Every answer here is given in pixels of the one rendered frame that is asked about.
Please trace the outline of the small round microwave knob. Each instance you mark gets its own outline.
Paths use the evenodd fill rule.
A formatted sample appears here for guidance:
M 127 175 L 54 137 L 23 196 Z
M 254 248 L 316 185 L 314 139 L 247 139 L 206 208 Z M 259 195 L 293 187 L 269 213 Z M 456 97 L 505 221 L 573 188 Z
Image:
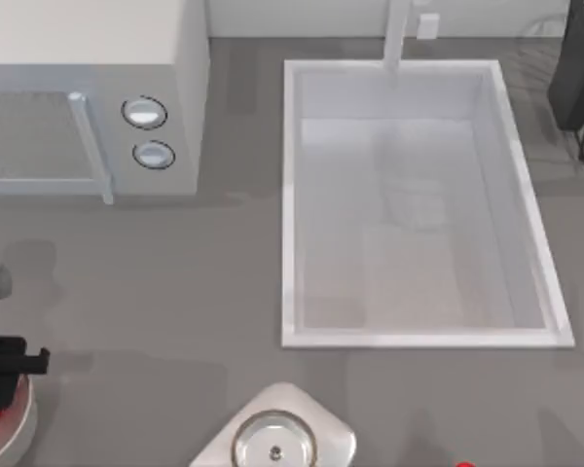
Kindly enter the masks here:
M 163 141 L 158 140 L 149 140 L 135 145 L 131 154 L 140 166 L 150 170 L 166 170 L 176 160 L 173 149 Z

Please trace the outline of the pale base with metal bowl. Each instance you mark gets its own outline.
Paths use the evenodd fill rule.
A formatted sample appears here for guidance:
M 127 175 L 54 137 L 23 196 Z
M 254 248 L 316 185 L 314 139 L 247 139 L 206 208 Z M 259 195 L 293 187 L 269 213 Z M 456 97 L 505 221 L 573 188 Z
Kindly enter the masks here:
M 352 428 L 290 382 L 247 402 L 188 467 L 351 467 Z

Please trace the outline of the grey microwave door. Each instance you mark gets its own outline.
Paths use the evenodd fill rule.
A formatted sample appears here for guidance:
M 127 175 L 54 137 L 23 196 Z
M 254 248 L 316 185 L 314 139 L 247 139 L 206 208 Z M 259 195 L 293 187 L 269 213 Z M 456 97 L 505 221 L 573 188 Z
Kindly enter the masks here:
M 0 91 L 0 196 L 100 196 L 69 92 Z

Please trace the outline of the tall white tap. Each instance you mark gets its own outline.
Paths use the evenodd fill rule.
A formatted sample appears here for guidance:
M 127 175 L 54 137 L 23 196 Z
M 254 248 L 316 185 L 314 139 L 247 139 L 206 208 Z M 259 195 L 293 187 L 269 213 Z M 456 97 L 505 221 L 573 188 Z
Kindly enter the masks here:
M 409 19 L 416 10 L 433 0 L 387 0 L 387 17 L 383 43 L 383 68 L 390 74 L 398 72 Z

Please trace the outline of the grey round dish red inside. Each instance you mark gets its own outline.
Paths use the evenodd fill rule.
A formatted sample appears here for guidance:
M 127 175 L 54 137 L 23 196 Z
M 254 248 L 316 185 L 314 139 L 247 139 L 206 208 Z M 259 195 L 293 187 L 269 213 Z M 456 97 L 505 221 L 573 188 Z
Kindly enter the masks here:
M 0 467 L 18 467 L 30 449 L 38 426 L 33 382 L 19 378 L 13 403 L 0 413 Z

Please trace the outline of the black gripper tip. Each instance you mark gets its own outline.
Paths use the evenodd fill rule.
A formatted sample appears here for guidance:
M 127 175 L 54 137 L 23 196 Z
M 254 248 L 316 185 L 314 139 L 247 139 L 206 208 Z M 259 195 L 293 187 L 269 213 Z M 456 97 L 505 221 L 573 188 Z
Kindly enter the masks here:
M 28 354 L 27 340 L 22 336 L 0 336 L 0 412 L 14 402 L 20 378 L 45 375 L 50 358 L 45 347 L 37 354 Z

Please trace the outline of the white wall socket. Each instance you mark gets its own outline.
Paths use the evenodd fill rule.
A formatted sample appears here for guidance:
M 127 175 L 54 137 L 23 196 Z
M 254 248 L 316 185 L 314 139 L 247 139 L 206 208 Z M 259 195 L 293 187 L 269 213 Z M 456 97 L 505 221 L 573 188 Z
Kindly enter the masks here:
M 440 15 L 436 13 L 420 14 L 418 20 L 417 39 L 434 40 L 438 37 Z

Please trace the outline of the large round microwave knob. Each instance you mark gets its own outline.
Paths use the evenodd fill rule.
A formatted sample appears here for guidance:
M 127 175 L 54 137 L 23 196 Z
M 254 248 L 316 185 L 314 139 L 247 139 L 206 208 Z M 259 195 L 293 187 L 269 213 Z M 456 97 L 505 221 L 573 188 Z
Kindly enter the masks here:
M 166 108 L 158 99 L 144 95 L 125 100 L 121 114 L 129 125 L 143 130 L 159 128 L 168 118 Z

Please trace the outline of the black stand with thin legs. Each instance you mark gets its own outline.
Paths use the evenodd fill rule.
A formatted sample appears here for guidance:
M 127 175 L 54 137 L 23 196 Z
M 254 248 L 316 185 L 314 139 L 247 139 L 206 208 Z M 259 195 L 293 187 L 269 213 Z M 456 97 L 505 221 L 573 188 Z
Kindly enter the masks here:
M 570 0 L 559 59 L 547 91 L 557 128 L 573 134 L 584 165 L 584 0 Z

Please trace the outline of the white sink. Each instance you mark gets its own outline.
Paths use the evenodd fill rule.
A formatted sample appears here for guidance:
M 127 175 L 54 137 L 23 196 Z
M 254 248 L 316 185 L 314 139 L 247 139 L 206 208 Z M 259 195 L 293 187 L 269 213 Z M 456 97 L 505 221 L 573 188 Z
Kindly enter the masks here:
M 283 66 L 285 347 L 572 348 L 500 64 Z

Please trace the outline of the pale microwave oven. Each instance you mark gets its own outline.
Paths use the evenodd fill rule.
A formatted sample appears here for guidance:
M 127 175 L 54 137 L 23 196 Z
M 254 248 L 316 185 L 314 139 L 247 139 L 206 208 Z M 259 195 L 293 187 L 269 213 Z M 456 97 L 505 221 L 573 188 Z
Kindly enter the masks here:
M 209 66 L 204 0 L 0 0 L 0 91 L 85 94 L 114 200 L 196 191 Z M 141 95 L 164 105 L 163 126 L 124 120 L 123 102 Z M 173 149 L 171 167 L 132 158 L 149 140 Z

